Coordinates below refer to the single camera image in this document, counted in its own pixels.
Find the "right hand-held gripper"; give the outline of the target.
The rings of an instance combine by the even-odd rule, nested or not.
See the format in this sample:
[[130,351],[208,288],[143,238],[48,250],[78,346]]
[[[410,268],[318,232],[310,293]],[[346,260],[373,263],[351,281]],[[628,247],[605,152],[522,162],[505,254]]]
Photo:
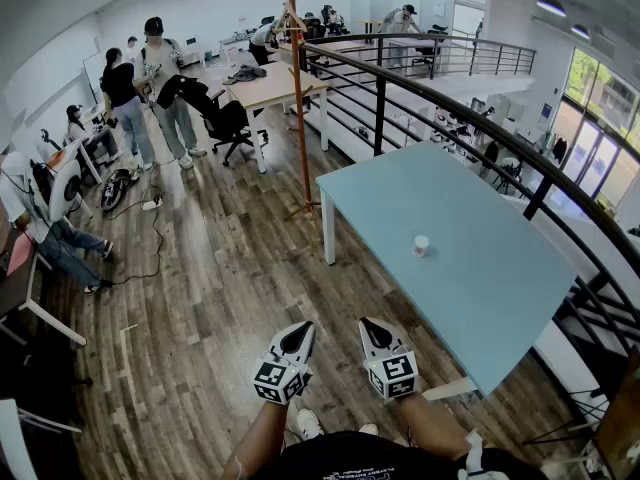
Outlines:
[[363,366],[380,397],[389,401],[415,392],[416,358],[400,330],[383,320],[363,317],[360,336],[365,356]]

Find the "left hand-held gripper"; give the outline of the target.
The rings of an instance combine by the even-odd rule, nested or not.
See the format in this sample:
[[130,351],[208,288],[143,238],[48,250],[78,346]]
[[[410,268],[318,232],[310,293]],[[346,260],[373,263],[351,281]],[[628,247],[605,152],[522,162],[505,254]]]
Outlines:
[[312,374],[308,362],[314,343],[314,324],[290,325],[272,338],[252,371],[252,384],[259,398],[287,405],[300,395]]

